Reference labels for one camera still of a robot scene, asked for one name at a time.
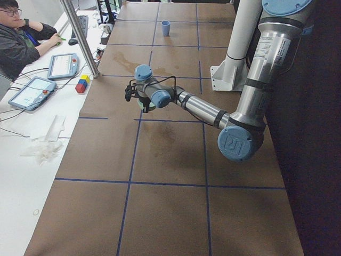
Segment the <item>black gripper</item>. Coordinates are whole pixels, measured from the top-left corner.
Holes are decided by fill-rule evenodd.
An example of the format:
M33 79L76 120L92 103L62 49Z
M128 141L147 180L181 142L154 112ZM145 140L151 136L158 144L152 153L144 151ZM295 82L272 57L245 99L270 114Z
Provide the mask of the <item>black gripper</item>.
M150 99L145 97L140 97L138 99L138 104L140 108L143 108L143 113L149 112L149 106L150 106Z

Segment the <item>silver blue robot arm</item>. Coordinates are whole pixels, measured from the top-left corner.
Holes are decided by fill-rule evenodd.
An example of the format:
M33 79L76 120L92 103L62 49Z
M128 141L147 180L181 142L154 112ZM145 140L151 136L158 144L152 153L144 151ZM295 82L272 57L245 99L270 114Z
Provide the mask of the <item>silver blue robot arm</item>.
M240 1L225 60L210 69L214 91L241 96L228 113L153 76L148 65L135 68L125 99L137 98L142 110L173 102L198 120L220 130L217 144L231 161L250 159L264 140L264 116L273 84L281 72L291 42L306 31L315 1Z

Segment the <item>person's hand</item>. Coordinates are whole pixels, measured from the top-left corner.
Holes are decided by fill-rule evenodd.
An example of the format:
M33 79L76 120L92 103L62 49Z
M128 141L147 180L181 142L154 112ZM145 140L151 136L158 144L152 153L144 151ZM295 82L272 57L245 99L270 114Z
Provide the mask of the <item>person's hand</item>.
M46 43L50 47L58 46L62 43L63 39L60 37L59 34L54 34L49 40L46 41Z

